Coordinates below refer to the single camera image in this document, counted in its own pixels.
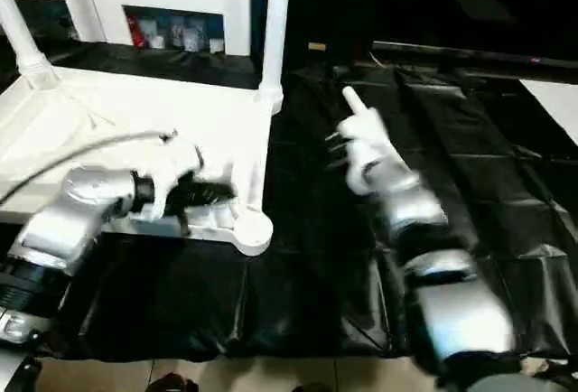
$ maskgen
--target black plastic sheet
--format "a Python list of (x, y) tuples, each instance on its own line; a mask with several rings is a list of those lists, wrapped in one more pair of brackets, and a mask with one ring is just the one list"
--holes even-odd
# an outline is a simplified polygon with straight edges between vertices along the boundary
[[(94, 44), (44, 50), (71, 67), (258, 83), (246, 60)], [(8, 83), (14, 71), (0, 71)], [(349, 82), (440, 197), (509, 308), (519, 352), (574, 353), (578, 148), (570, 138), (515, 80), (366, 69)], [(249, 258), (222, 243), (105, 234), (47, 351), (109, 361), (411, 354), (396, 253), (342, 169), (327, 168), (324, 138), (349, 111), (323, 67), (287, 74), (284, 92), (266, 168), (270, 248)], [(8, 249), (18, 228), (0, 229)]]

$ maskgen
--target black object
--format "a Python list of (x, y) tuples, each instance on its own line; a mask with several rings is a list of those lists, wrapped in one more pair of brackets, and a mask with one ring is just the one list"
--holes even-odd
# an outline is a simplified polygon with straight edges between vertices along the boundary
[(578, 61), (578, 22), (563, 5), (577, 0), (290, 0), (287, 59), (304, 65), (309, 42), (332, 61), (368, 59), (372, 42)]
[[(258, 83), (235, 58), (40, 43), (68, 67)], [(0, 54), (7, 86), (14, 58), (6, 46)], [(324, 139), (350, 114), (330, 77), (321, 66), (284, 79), (266, 168), (275, 234), (262, 256), (223, 243), (103, 234), (47, 350), (110, 361), (410, 354), (396, 252), (366, 201), (327, 169)], [(509, 308), (517, 351), (553, 359), (578, 351), (578, 149), (567, 134), (516, 80), (356, 69), (343, 81), (378, 109), (401, 155), (440, 197)], [(18, 230), (0, 226), (5, 249)]]
[(0, 306), (52, 318), (70, 278), (60, 270), (37, 266), (18, 258), (0, 263)]
[(447, 381), (467, 390), (485, 377), (515, 374), (522, 369), (519, 357), (485, 352), (454, 354), (444, 362)]
[(132, 172), (135, 181), (135, 200), (132, 212), (139, 212), (145, 204), (154, 202), (154, 182), (151, 177), (139, 177), (136, 171)]
[(27, 358), (16, 370), (5, 392), (34, 392), (40, 376), (42, 364), (33, 358)]
[(151, 383), (145, 392), (199, 392), (199, 385), (188, 378), (170, 373)]

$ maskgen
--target black table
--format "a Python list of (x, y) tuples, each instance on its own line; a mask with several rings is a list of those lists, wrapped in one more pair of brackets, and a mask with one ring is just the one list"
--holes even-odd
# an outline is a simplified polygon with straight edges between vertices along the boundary
[[(0, 46), (0, 87), (14, 59)], [(248, 59), (45, 43), (57, 65), (254, 88)], [(349, 79), (509, 308), (520, 353), (578, 349), (578, 148), (517, 82), (358, 69)], [(105, 234), (45, 350), (66, 359), (411, 353), (396, 253), (347, 189), (323, 139), (348, 115), (323, 66), (284, 78), (266, 168), (270, 248)], [(0, 226), (8, 249), (15, 225)]]

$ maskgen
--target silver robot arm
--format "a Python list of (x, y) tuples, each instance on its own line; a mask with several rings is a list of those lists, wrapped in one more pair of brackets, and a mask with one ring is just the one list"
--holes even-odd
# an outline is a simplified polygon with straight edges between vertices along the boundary
[(1, 265), (0, 340), (38, 340), (102, 226), (153, 200), (152, 180), (135, 172), (70, 171), (56, 197), (23, 227)]
[(351, 87), (343, 96), (354, 114), (338, 127), (348, 141), (347, 183), (377, 202), (406, 272), (418, 364), (457, 390), (556, 390), (518, 374), (508, 312), (452, 234), (441, 203), (392, 145), (378, 112)]

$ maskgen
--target white shelf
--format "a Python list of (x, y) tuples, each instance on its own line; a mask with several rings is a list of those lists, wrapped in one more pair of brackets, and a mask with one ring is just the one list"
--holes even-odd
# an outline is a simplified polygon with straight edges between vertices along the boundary
[[(192, 236), (231, 242), (247, 255), (266, 249), (273, 226), (261, 211), (261, 200), (271, 106), (259, 100), (257, 91), (55, 70), (61, 79), (55, 89), (31, 89), (21, 77), (0, 95), (0, 196), (28, 174), (95, 140), (176, 130), (200, 148), (206, 165), (199, 176), (216, 180), (230, 168), (237, 193), (225, 205), (189, 208)], [(147, 173), (164, 165), (165, 156), (166, 149), (158, 140), (132, 141), (82, 155), (31, 182), (0, 214), (3, 219), (30, 216), (53, 197), (73, 167), (101, 165)], [(111, 229), (181, 236), (176, 218), (155, 222), (127, 218)]]

